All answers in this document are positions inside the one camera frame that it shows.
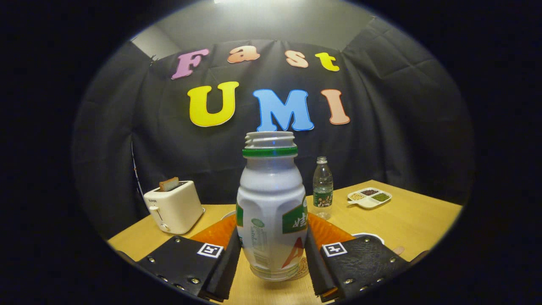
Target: blue letter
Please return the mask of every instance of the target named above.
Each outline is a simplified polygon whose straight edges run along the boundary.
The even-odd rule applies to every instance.
[[[271,114],[275,116],[282,130],[287,130],[290,125],[290,119],[294,116],[293,130],[311,130],[314,124],[308,117],[307,96],[308,93],[303,90],[292,90],[286,99],[286,104],[276,96],[273,90],[260,89],[252,93],[260,102],[261,125],[257,131],[276,131]]]

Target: wooden table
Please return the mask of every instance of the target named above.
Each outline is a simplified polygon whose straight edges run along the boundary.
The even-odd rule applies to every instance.
[[[348,205],[347,195],[356,190],[376,187],[390,193],[392,199],[374,209]],[[309,212],[312,196],[307,196]],[[225,214],[235,205],[203,205],[205,213],[184,237],[191,237]],[[453,224],[461,206],[370,180],[337,189],[333,193],[332,216],[328,220],[348,233],[373,233],[384,239],[390,249],[405,248],[401,257],[407,261],[431,249]],[[138,261],[170,239],[173,234],[161,231],[149,215],[109,240],[109,244]],[[314,295],[310,275],[284,282],[267,282],[252,274],[241,252],[230,291],[223,304],[322,304]]]

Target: white plastic bottle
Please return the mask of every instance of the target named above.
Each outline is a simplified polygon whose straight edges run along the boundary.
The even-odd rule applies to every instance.
[[[250,132],[237,192],[237,232],[252,272],[284,281],[299,269],[307,236],[307,200],[294,163],[293,133]]]
[[[314,212],[318,217],[329,219],[333,204],[333,176],[326,157],[318,157],[316,164],[312,178]]]

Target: toaster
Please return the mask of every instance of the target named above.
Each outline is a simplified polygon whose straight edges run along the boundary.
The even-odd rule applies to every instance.
[[[179,181],[167,191],[153,189],[143,198],[160,230],[167,233],[187,233],[205,212],[193,181]]]

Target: white plate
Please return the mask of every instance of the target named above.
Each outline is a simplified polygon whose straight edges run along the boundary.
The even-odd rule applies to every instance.
[[[222,216],[222,218],[220,220],[222,220],[222,219],[224,219],[224,218],[226,218],[226,217],[228,217],[230,215],[233,215],[233,214],[235,214],[235,210],[233,210],[233,211],[229,212],[228,214]]]
[[[375,190],[377,191],[377,193],[374,193],[372,195],[365,195],[363,194],[362,192],[366,191],[366,190]],[[359,200],[352,200],[351,196],[353,194],[360,194],[361,196],[363,196],[363,198],[359,199]],[[376,199],[373,199],[374,196],[378,195],[378,194],[386,194],[387,196],[389,196],[388,199],[384,200],[384,201],[378,201]],[[350,205],[358,205],[362,208],[375,208],[379,205],[382,205],[382,204],[385,204],[386,202],[390,201],[391,200],[391,194],[388,193],[388,192],[384,192],[383,190],[381,189],[378,189],[378,188],[375,188],[375,187],[367,187],[367,188],[364,188],[364,189],[360,189],[360,190],[357,190],[355,192],[352,192],[350,194],[348,194],[348,199],[350,199],[351,201],[348,202],[348,204]]]
[[[378,239],[380,239],[380,241],[382,242],[382,244],[384,244],[384,240],[382,239],[382,237],[376,235],[376,234],[371,234],[371,233],[365,233],[365,232],[362,232],[362,233],[356,233],[356,234],[352,234],[352,236],[358,238],[359,236],[362,236],[362,235],[370,235],[370,236],[374,236]]]

